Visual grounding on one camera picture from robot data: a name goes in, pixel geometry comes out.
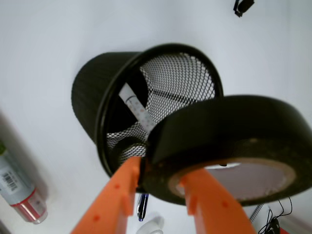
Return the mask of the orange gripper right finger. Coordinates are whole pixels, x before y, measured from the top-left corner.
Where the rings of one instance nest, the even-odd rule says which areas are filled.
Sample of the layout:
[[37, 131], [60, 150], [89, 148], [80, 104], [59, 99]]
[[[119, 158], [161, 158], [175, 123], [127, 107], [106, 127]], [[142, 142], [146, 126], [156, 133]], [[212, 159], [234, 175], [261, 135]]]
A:
[[242, 206], [207, 170], [186, 174], [180, 185], [197, 234], [255, 233]]

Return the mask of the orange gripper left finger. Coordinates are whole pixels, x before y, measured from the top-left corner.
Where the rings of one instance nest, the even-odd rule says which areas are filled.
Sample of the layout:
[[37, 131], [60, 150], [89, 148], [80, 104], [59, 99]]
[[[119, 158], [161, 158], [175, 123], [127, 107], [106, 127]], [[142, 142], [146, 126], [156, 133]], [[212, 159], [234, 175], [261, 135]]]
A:
[[126, 160], [71, 231], [73, 234], [124, 234], [133, 215], [140, 157]]

